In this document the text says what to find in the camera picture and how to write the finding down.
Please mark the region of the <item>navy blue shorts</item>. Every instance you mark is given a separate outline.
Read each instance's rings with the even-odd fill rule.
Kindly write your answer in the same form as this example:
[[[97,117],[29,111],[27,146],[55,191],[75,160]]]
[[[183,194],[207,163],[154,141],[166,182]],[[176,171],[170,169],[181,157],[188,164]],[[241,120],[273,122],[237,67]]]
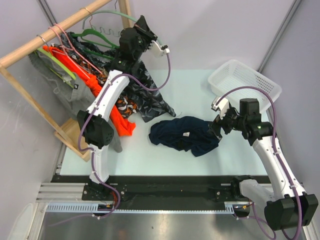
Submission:
[[[150,128],[149,140],[177,151],[190,151],[200,157],[219,146],[219,140],[209,133],[209,121],[193,116],[162,120]]]

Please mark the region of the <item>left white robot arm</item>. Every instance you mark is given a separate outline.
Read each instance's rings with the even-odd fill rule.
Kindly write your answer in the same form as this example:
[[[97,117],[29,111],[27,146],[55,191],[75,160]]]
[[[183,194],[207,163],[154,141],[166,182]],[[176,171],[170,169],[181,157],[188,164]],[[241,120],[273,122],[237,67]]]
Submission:
[[[103,152],[108,150],[115,134],[108,122],[112,109],[137,72],[142,54],[155,44],[157,38],[143,15],[133,27],[122,30],[119,48],[115,51],[106,83],[87,110],[81,110],[77,114],[80,136],[84,138],[87,149],[91,152],[92,172],[89,178],[96,184],[93,194],[100,200],[107,199],[111,193],[111,188],[105,184],[110,172],[107,168],[107,157],[103,156]]]

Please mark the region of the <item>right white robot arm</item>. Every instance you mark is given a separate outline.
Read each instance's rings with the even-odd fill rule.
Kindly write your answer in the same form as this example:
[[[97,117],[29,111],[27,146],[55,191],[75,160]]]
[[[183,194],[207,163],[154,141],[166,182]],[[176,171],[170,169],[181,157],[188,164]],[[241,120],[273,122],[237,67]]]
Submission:
[[[263,209],[265,220],[274,231],[308,226],[319,205],[317,197],[308,194],[294,176],[278,138],[273,137],[272,124],[262,121],[258,100],[243,98],[239,103],[240,110],[237,110],[226,98],[216,97],[211,108],[219,114],[210,124],[209,131],[219,140],[222,139],[221,131],[225,134],[232,130],[241,132],[261,159],[273,191],[246,175],[235,178],[230,188],[231,196],[237,201],[252,200]]]

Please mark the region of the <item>dark camouflage shorts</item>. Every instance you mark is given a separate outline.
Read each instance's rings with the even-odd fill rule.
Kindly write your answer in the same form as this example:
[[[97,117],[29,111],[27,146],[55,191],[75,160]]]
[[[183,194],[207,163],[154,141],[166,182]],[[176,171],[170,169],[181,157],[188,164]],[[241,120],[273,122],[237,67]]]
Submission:
[[[116,56],[117,51],[115,49],[103,51],[93,43],[78,40],[72,34],[72,32],[68,32],[67,34],[60,35],[62,43],[67,47],[67,50],[77,54],[97,71],[109,73],[112,60]],[[173,117],[176,116],[174,109],[163,99],[159,90],[148,91],[133,79],[129,80],[128,86],[119,96],[121,95],[128,97],[128,99],[137,104],[137,113],[140,113],[143,121],[146,123],[166,113]]]

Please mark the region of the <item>orange patterned shorts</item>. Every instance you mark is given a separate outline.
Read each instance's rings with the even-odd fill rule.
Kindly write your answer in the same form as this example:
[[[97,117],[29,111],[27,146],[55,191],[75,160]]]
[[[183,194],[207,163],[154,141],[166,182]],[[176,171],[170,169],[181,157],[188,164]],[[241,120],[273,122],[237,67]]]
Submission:
[[[78,54],[70,50],[63,50],[59,45],[50,46],[47,50],[71,72],[76,73],[80,79],[89,87],[92,94],[97,97],[107,81],[108,74],[104,71],[99,72],[88,62],[79,57]],[[127,96],[120,95],[115,103],[118,113],[125,119],[138,112],[137,104]]]

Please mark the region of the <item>lime green hanger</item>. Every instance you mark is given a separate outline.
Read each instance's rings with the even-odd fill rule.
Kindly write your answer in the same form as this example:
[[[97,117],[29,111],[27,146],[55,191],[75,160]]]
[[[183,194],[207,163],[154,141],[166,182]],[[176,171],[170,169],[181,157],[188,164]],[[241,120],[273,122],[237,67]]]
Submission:
[[[37,49],[39,52],[47,56],[54,63],[56,63],[62,70],[64,70],[73,80],[76,79],[76,76],[73,72],[71,72],[62,62],[60,62],[56,57],[54,57],[50,52],[45,51],[41,47]]]

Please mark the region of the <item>grey shorts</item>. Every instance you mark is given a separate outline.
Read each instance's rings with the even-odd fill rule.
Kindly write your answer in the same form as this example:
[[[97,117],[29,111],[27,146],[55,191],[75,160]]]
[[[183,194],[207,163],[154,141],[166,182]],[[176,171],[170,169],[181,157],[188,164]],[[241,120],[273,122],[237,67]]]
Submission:
[[[32,66],[51,87],[69,116],[76,120],[79,111],[85,111],[96,99],[82,79],[73,80],[63,69],[38,50],[28,58]]]

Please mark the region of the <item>bright orange shorts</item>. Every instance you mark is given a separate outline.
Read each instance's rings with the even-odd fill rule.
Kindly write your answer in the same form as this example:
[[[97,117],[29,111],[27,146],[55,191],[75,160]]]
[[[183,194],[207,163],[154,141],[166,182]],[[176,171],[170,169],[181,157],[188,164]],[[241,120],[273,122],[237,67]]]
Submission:
[[[43,46],[42,48],[52,54],[71,72],[77,74],[95,97],[99,95],[108,78],[106,74],[96,70],[76,53],[63,51],[60,47],[55,46]],[[109,118],[120,137],[131,136],[133,134],[136,124],[125,119],[115,105],[112,107]]]

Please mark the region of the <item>white plastic basket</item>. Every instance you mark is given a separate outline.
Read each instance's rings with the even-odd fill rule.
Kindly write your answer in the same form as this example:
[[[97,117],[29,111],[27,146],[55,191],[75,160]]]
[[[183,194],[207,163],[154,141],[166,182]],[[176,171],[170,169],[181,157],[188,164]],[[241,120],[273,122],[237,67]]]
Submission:
[[[277,83],[235,59],[222,64],[208,77],[207,81],[211,91],[219,97],[235,88],[245,86],[264,91],[273,102],[282,93],[282,88]],[[240,100],[244,98],[257,99],[260,113],[264,113],[271,106],[270,101],[263,93],[249,88],[230,93],[226,98],[238,110],[240,109]]]

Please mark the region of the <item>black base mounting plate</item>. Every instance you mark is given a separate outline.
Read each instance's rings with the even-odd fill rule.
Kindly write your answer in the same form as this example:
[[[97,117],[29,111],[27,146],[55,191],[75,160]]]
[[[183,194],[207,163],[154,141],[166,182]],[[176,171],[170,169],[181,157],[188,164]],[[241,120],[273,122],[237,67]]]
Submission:
[[[119,211],[225,211],[227,203],[248,206],[236,190],[241,176],[111,176],[119,192]]]

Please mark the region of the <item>wooden clothes rack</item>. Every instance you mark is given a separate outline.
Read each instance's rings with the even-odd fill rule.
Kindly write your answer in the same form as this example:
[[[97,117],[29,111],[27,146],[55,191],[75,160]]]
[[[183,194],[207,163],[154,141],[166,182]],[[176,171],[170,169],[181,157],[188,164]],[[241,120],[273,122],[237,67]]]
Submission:
[[[91,16],[94,12],[108,4],[108,0],[95,0],[88,6],[80,9],[78,12],[69,16],[64,21],[60,22],[58,26],[54,26],[52,29],[40,34],[40,36],[35,37],[26,44],[15,49],[11,53],[0,59],[0,74],[13,86],[13,88],[54,128],[54,135],[64,143],[68,148],[70,148],[74,153],[81,157],[84,161],[89,160],[89,152],[80,152],[80,148],[76,146],[73,139],[70,138],[67,132],[65,132],[64,127],[75,126],[76,122],[69,119],[65,124],[58,125],[56,121],[45,111],[45,109],[28,93],[28,91],[19,83],[19,81],[12,76],[12,74],[7,70],[8,67],[20,61],[22,58],[26,57],[31,52],[42,47],[43,44],[51,41],[57,37],[63,31],[68,30],[73,27],[78,22],[84,20],[86,17]]]

